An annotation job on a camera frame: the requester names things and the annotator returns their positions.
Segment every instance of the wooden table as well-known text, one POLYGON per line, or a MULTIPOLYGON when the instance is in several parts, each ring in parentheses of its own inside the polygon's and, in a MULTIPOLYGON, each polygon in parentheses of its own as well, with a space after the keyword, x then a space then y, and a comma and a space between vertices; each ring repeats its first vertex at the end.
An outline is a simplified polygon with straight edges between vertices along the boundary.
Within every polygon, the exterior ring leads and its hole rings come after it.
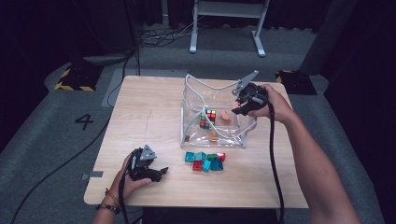
MULTIPOLYGON (((202 79, 213 87, 233 83, 231 80, 202 79)), ((282 84, 270 83, 289 101, 282 84)), ((250 207, 277 208, 276 191, 270 156, 270 121, 258 118, 255 130, 247 135, 247 147, 180 147, 180 106, 184 78, 126 77, 108 124, 94 171, 102 177, 91 177, 84 200, 100 203, 105 189, 125 157, 135 148, 149 145, 157 159, 151 169, 169 167, 161 182, 138 189, 126 201, 134 206, 250 207), (186 151, 225 152, 223 171, 197 172, 184 162, 186 151)), ((306 208, 297 181, 293 155, 286 128, 275 126, 276 168, 283 191, 285 207, 306 208)))

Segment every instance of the metal leg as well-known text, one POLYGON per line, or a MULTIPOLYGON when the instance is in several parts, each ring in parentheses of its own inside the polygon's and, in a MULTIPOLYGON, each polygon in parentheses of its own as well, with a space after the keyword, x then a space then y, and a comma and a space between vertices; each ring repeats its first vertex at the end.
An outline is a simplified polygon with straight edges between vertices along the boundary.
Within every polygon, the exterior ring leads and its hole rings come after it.
POLYGON ((259 23, 257 24, 257 31, 252 31, 254 43, 256 44, 257 51, 259 53, 260 57, 265 56, 265 51, 264 48, 262 47, 262 42, 260 41, 260 32, 262 31, 262 24, 264 23, 265 15, 267 14, 267 8, 268 4, 270 3, 270 0, 266 0, 264 2, 263 8, 262 8, 262 15, 260 16, 259 23))
POLYGON ((197 51, 197 38, 198 38, 197 23, 198 23, 198 0, 195 0, 190 53, 195 53, 197 51))

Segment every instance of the gray floor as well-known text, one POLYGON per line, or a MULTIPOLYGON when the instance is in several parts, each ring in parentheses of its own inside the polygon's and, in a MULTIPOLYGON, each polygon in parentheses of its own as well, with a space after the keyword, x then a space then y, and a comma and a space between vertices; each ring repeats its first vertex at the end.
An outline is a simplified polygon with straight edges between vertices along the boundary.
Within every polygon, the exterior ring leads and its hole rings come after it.
MULTIPOLYGON (((275 81, 275 71, 297 69, 315 35, 301 30, 263 30, 262 43, 266 57, 255 51, 250 31, 204 30, 198 36, 196 54, 189 54, 187 35, 166 47, 141 49, 142 76, 184 77, 187 73, 201 78, 235 80, 259 70, 257 80, 275 81)), ((95 92, 55 91, 53 88, 67 64, 48 75, 48 96, 0 154, 0 223, 9 223, 18 205, 43 177, 86 147, 111 116, 111 104, 117 92, 122 64, 104 69, 95 92), (85 131, 75 120, 90 114, 92 124, 85 131)), ((136 61, 126 66, 126 75, 135 75, 136 61)), ((294 110, 335 164, 346 191, 356 206, 363 223, 383 223, 374 187, 356 157, 352 146, 323 96, 327 80, 311 78, 318 95, 290 95, 294 110)), ((88 174, 94 165, 103 135, 78 157, 51 175, 36 188, 18 213, 15 223, 89 223, 93 206, 83 201, 88 174)), ((129 207, 131 220, 141 215, 138 207, 129 207)), ((118 223, 123 223, 119 216, 118 223)), ((286 209, 286 223, 307 223, 307 209, 286 209)))

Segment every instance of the transparent bag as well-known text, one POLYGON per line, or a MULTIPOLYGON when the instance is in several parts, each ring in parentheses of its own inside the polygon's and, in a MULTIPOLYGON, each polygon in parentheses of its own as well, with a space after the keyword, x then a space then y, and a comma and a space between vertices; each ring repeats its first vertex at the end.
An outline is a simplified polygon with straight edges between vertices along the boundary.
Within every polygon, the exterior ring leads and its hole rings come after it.
POLYGON ((246 147, 257 119, 235 115, 238 81, 215 88, 186 75, 181 104, 181 147, 246 147))

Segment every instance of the number 4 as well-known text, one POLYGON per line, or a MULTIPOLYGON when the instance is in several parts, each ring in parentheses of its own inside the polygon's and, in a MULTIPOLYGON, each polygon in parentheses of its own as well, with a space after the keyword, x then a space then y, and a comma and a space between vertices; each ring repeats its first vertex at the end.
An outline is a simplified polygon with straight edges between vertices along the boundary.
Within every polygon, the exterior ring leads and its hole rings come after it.
POLYGON ((83 131, 87 128, 88 123, 93 123, 93 120, 90 120, 91 115, 86 114, 79 119, 76 119, 75 123, 84 123, 84 127, 82 128, 83 131))

